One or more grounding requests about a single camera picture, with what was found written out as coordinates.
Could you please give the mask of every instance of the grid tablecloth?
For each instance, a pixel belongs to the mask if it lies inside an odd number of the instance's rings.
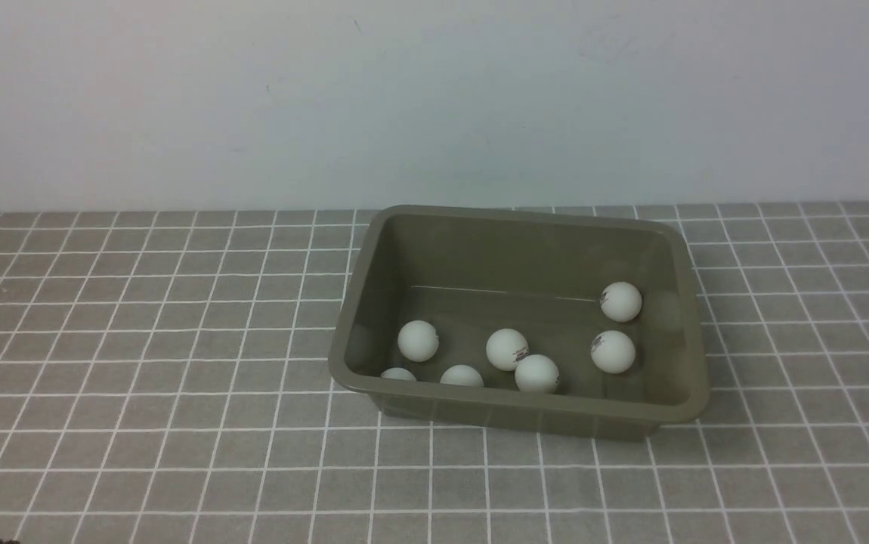
[[[869,202],[542,211],[683,233],[700,420],[381,417],[325,361],[370,211],[0,215],[0,538],[869,543]]]

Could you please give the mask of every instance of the ping pong ball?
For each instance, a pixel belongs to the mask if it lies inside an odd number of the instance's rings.
[[[528,393],[552,393],[558,387],[558,367],[545,355],[528,355],[518,361],[515,385]]]
[[[489,337],[485,354],[494,368],[511,372],[528,355],[528,341],[517,330],[498,329]]]
[[[397,349],[415,363],[427,361],[438,351],[438,334],[428,321],[411,321],[400,328]]]
[[[636,361],[636,346],[625,334],[617,330],[601,333],[592,341],[589,354],[592,362],[603,372],[619,374],[627,371]]]
[[[485,380],[476,369],[469,367],[469,365],[455,365],[444,371],[444,374],[441,375],[441,383],[482,387],[485,385]]]
[[[625,323],[642,309],[642,296],[632,283],[610,283],[599,297],[599,306],[606,317],[617,323]]]
[[[414,374],[411,374],[409,369],[403,369],[400,367],[386,369],[386,371],[380,373],[380,376],[387,379],[404,379],[408,382],[417,382],[418,380],[417,378],[414,378]]]

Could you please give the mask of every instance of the plastic tray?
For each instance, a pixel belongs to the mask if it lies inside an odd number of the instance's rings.
[[[598,299],[626,281],[643,295],[631,323]],[[367,393],[390,416],[638,440],[661,424],[693,420],[710,399],[697,282],[683,238],[665,224],[489,209],[396,206],[373,219],[351,277],[329,354],[331,375]],[[397,331],[427,320],[438,352],[404,359]],[[487,337],[511,327],[560,371],[553,394],[517,390],[494,369]],[[637,345],[629,371],[608,375],[589,347],[614,328]],[[485,387],[442,385],[456,364]],[[417,382],[379,378],[392,366]]]

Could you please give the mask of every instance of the wall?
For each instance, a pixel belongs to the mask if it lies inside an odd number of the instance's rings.
[[[0,0],[0,210],[866,184],[862,0]]]

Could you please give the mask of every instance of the white wall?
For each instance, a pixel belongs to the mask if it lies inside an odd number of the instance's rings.
[[[869,1],[0,0],[0,210],[866,184]]]

